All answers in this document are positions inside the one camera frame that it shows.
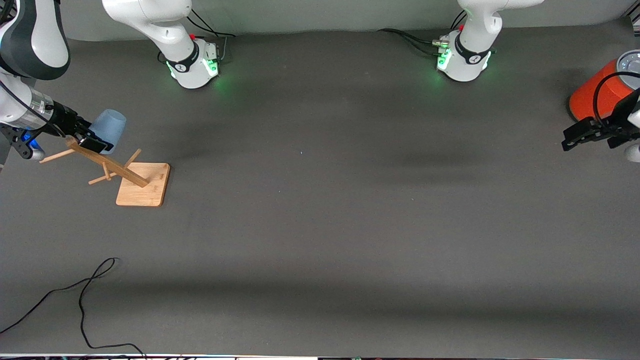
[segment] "orange container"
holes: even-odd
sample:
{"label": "orange container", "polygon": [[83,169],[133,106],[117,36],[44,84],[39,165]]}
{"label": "orange container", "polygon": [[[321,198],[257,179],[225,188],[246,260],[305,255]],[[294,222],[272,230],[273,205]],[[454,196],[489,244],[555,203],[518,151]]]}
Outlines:
{"label": "orange container", "polygon": [[[576,121],[594,117],[593,94],[596,87],[605,76],[617,71],[631,71],[640,74],[640,50],[628,51],[617,60],[612,60],[571,95],[569,110]],[[640,81],[630,76],[616,76],[607,80],[598,95],[598,111],[600,115],[608,115],[613,111],[618,101],[624,99],[639,87]]]}

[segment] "wooden stand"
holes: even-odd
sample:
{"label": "wooden stand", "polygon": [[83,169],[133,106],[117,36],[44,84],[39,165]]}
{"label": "wooden stand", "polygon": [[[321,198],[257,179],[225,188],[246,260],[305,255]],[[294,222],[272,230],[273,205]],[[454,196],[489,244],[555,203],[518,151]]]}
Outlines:
{"label": "wooden stand", "polygon": [[134,163],[133,161],[142,152],[138,149],[125,163],[119,164],[109,156],[98,154],[78,145],[75,139],[65,140],[69,150],[59,152],[44,158],[40,163],[60,159],[63,156],[78,154],[88,158],[102,167],[104,176],[89,181],[89,185],[97,184],[103,180],[111,181],[113,176],[122,176],[120,190],[116,198],[116,204],[120,206],[160,206],[164,200],[167,180],[171,167],[167,163]]}

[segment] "gray tabletop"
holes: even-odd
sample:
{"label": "gray tabletop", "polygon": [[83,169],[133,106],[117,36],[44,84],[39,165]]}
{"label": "gray tabletop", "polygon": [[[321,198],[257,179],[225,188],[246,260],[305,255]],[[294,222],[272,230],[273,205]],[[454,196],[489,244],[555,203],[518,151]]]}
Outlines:
{"label": "gray tabletop", "polygon": [[[221,77],[189,91],[149,41],[72,42],[67,74],[36,87],[88,119],[124,113],[115,158],[169,162],[168,193],[121,208],[119,181],[88,186],[101,169],[80,156],[12,154],[0,323],[118,256],[86,296],[96,345],[638,358],[640,167],[605,143],[560,146],[565,99],[634,47],[628,19],[507,29],[496,46],[454,83],[388,33],[238,37]],[[87,352],[77,296],[0,350]]]}

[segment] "cable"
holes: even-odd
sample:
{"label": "cable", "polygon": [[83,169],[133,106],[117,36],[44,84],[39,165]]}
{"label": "cable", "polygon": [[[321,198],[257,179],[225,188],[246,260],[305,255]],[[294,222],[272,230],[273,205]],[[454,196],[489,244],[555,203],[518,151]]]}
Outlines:
{"label": "cable", "polygon": [[227,55],[227,40],[229,39],[229,37],[225,37],[225,44],[222,46],[222,56],[220,56],[220,61],[225,59],[225,56]]}
{"label": "cable", "polygon": [[122,343],[122,344],[114,344],[114,345],[102,345],[102,346],[93,346],[91,345],[91,343],[89,342],[89,338],[87,338],[86,332],[84,331],[84,318],[86,316],[86,314],[84,313],[84,306],[82,305],[82,299],[84,298],[84,292],[86,291],[87,287],[89,287],[89,284],[91,284],[91,282],[93,280],[95,280],[96,274],[100,271],[100,269],[102,268],[102,266],[104,264],[106,264],[108,261],[111,261],[111,265],[109,265],[109,268],[107,268],[107,270],[105,270],[105,272],[109,271],[109,269],[111,269],[113,267],[113,265],[116,262],[116,258],[108,258],[107,260],[103,261],[93,272],[93,275],[91,275],[91,277],[89,278],[89,280],[86,282],[86,284],[84,284],[84,287],[82,288],[82,291],[80,291],[80,296],[78,297],[78,307],[80,307],[80,312],[82,312],[82,317],[80,318],[80,332],[82,332],[82,337],[84,338],[84,342],[86,343],[86,346],[92,348],[92,349],[99,349],[99,348],[115,348],[115,347],[132,347],[135,348],[144,358],[147,358],[147,355],[140,350],[140,348],[133,344],[133,343]]}
{"label": "cable", "polygon": [[[103,262],[102,262],[102,264],[100,264],[100,266],[98,267],[98,269],[99,269],[100,267],[102,267],[102,265],[104,265],[104,263],[105,263],[105,262],[107,262],[107,261],[109,261],[110,259],[112,259],[112,260],[113,260],[113,263],[111,264],[111,266],[109,266],[109,268],[107,268],[107,270],[105,270],[105,271],[101,272],[101,273],[100,273],[100,274],[98,274],[98,275],[95,275],[95,273],[93,273],[92,277],[94,277],[94,278],[96,278],[96,279],[97,279],[97,278],[99,278],[99,277],[103,276],[107,271],[111,270],[111,268],[112,268],[112,267],[113,267],[113,265],[115,264],[115,258],[109,258],[109,259],[107,259],[107,260],[103,261]],[[37,304],[35,304],[35,306],[33,306],[33,307],[31,308],[31,310],[29,310],[29,311],[28,311],[28,312],[27,312],[23,317],[21,317],[21,318],[20,318],[20,320],[16,321],[15,323],[11,324],[11,326],[9,326],[9,327],[5,328],[4,330],[0,331],[0,334],[4,334],[5,332],[9,331],[12,327],[14,327],[14,326],[18,325],[19,323],[21,323],[21,322],[22,322],[22,321],[23,321],[27,316],[29,316],[29,315],[30,315],[30,314],[31,314],[31,313],[32,313],[32,312],[33,312],[33,311],[34,311],[38,306],[40,306],[40,304],[42,304],[42,302],[43,302],[44,300],[47,300],[47,297],[49,297],[49,295],[53,294],[53,293],[54,293],[54,292],[56,292],[56,291],[65,291],[65,290],[69,290],[69,289],[74,288],[74,287],[76,287],[76,286],[78,286],[78,285],[82,284],[83,282],[85,282],[85,281],[89,281],[89,280],[91,280],[91,277],[87,277],[87,278],[85,278],[85,279],[82,279],[82,280],[78,281],[77,283],[75,283],[75,284],[73,284],[73,285],[69,285],[69,286],[67,286],[66,288],[60,288],[60,289],[54,289],[54,290],[51,290],[51,291],[50,291],[50,292],[48,292],[46,295],[44,295],[44,296],[42,297],[42,299],[40,299],[40,301],[38,301],[38,303],[37,303]]]}
{"label": "cable", "polygon": [[424,39],[421,39],[421,38],[419,38],[419,37],[416,37],[415,35],[411,35],[411,34],[407,33],[406,31],[402,31],[402,30],[398,30],[398,29],[392,29],[392,28],[384,28],[384,29],[380,29],[380,30],[378,30],[378,31],[384,31],[384,32],[386,32],[386,33],[398,34],[398,35],[400,35],[401,37],[407,37],[407,38],[410,38],[411,40],[414,40],[414,41],[420,42],[420,43],[422,43],[422,44],[429,44],[429,45],[431,45],[431,41],[430,41],[430,40],[424,40]]}
{"label": "cable", "polygon": [[[65,290],[69,290],[71,288],[75,288],[76,286],[82,284],[83,282],[86,282],[86,284],[84,285],[82,291],[80,292],[80,296],[78,297],[78,306],[80,307],[80,312],[82,312],[82,318],[80,319],[80,332],[82,332],[82,336],[84,338],[84,342],[86,343],[86,345],[92,349],[99,349],[99,348],[115,348],[115,347],[125,347],[125,346],[130,346],[135,348],[144,358],[147,358],[147,355],[140,350],[139,347],[137,347],[135,344],[132,343],[122,343],[122,344],[116,344],[116,345],[103,345],[103,346],[99,346],[99,347],[94,347],[90,342],[89,339],[87,338],[86,332],[84,331],[84,318],[85,318],[85,313],[84,313],[84,306],[82,303],[82,300],[84,298],[84,293],[87,289],[87,287],[89,287],[89,284],[91,284],[91,282],[93,280],[96,279],[100,279],[102,276],[104,276],[106,273],[108,273],[116,264],[116,260],[119,260],[119,258],[107,258],[106,260],[104,260],[93,272],[93,274],[91,275],[91,277],[87,277],[85,279],[82,279],[72,285],[67,286],[66,288],[60,288],[60,289],[53,289],[51,291],[49,291],[48,293],[46,293],[42,299],[40,299],[40,301],[38,301],[37,304],[35,304],[35,306],[33,306],[31,308],[31,310],[29,310],[24,316],[22,316],[22,318],[20,318],[20,320],[16,321],[15,323],[11,324],[9,327],[5,328],[4,330],[0,331],[0,334],[5,333],[6,331],[9,331],[11,328],[15,327],[16,325],[18,325],[19,323],[21,323],[24,319],[27,318],[27,316],[29,316],[38,306],[40,306],[40,304],[42,304],[42,302],[44,302],[44,300],[47,299],[47,297],[49,297],[49,295],[53,294],[56,291],[65,291]],[[102,267],[107,264],[110,263],[109,266],[105,269],[102,270]]]}
{"label": "cable", "polygon": [[632,139],[631,136],[620,133],[617,129],[613,129],[609,127],[608,124],[605,124],[604,121],[602,121],[602,117],[600,117],[600,110],[598,109],[598,96],[600,95],[600,89],[602,89],[602,87],[604,86],[604,83],[606,83],[611,78],[615,78],[616,76],[631,76],[632,78],[640,79],[640,74],[636,74],[635,72],[629,72],[629,71],[613,72],[605,76],[604,78],[602,78],[602,80],[600,80],[600,82],[598,83],[598,86],[596,86],[596,90],[593,92],[593,115],[596,121],[599,122],[600,125],[602,125],[602,127],[604,127],[609,132],[614,133],[622,138],[626,138],[627,140],[631,140]]}
{"label": "cable", "polygon": [[462,10],[462,11],[458,14],[458,16],[456,16],[456,18],[455,18],[455,19],[453,19],[453,21],[451,22],[451,27],[450,27],[452,30],[453,30],[453,28],[455,28],[455,27],[456,27],[456,21],[458,21],[458,17],[460,17],[460,15],[462,15],[462,14],[464,14],[464,13],[465,13],[465,11],[464,11],[464,10]]}
{"label": "cable", "polygon": [[198,17],[198,19],[200,19],[200,21],[202,21],[202,23],[205,24],[205,26],[207,26],[207,28],[209,28],[209,29],[205,29],[202,26],[196,24],[193,20],[191,20],[190,17],[187,16],[187,20],[190,23],[192,23],[195,27],[197,27],[197,28],[199,28],[201,30],[204,30],[204,31],[206,31],[208,33],[212,33],[213,35],[216,35],[217,37],[221,37],[221,35],[225,35],[225,36],[228,36],[228,37],[236,37],[234,34],[220,33],[220,32],[217,32],[217,31],[213,30],[213,28],[210,27],[209,24],[206,21],[204,21],[204,19],[201,18],[200,15],[198,15],[198,13],[196,13],[196,11],[194,9],[191,9],[191,11],[193,12],[193,15],[196,15],[196,17]]}
{"label": "cable", "polygon": [[383,31],[383,32],[386,32],[386,33],[394,33],[394,34],[400,35],[400,37],[402,39],[407,41],[411,46],[413,46],[416,50],[420,51],[423,54],[432,55],[432,56],[439,56],[440,55],[440,54],[435,53],[435,52],[427,51],[427,50],[421,48],[420,46],[418,46],[418,44],[416,44],[415,42],[413,42],[413,41],[416,41],[416,42],[419,42],[421,44],[429,44],[429,45],[431,45],[430,41],[423,40],[423,39],[421,39],[419,37],[415,37],[415,36],[405,32],[405,31],[401,31],[401,30],[398,30],[398,29],[390,29],[390,28],[380,29],[378,31]]}
{"label": "cable", "polygon": [[15,9],[14,2],[14,0],[6,0],[4,2],[2,12],[0,13],[0,24],[13,20],[14,17],[11,15],[11,10],[18,11]]}
{"label": "cable", "polygon": [[458,25],[462,22],[462,20],[464,20],[466,18],[467,18],[467,13],[465,12],[465,15],[460,20],[458,20],[458,22],[451,29],[453,30],[453,29],[457,28]]}
{"label": "cable", "polygon": [[640,4],[636,4],[633,9],[629,10],[627,16],[631,16],[631,14],[638,9],[638,6],[640,6]]}
{"label": "cable", "polygon": [[31,113],[33,113],[34,115],[36,115],[38,118],[40,118],[40,120],[44,121],[47,125],[51,126],[57,133],[58,135],[60,135],[61,137],[66,137],[66,135],[62,132],[62,130],[58,129],[57,126],[55,126],[51,121],[45,119],[44,116],[42,116],[39,112],[35,111],[34,109],[32,109],[30,106],[28,106],[27,104],[25,104],[22,100],[20,100],[19,97],[17,97],[3,82],[2,80],[0,80],[0,86],[6,91],[7,94],[9,94],[11,97],[13,97],[14,100],[16,100],[17,102],[20,103],[20,105],[24,106],[27,110],[29,110]]}

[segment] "blue cup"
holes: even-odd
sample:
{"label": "blue cup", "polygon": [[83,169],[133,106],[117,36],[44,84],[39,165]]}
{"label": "blue cup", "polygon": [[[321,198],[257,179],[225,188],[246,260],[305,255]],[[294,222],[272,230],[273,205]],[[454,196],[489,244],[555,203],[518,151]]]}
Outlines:
{"label": "blue cup", "polygon": [[97,119],[91,124],[89,130],[93,131],[99,138],[103,139],[106,142],[112,143],[113,147],[111,150],[106,151],[103,150],[101,154],[111,154],[115,149],[116,145],[120,141],[120,137],[124,132],[124,126],[127,124],[127,118],[124,117],[121,113],[107,109],[104,110]]}

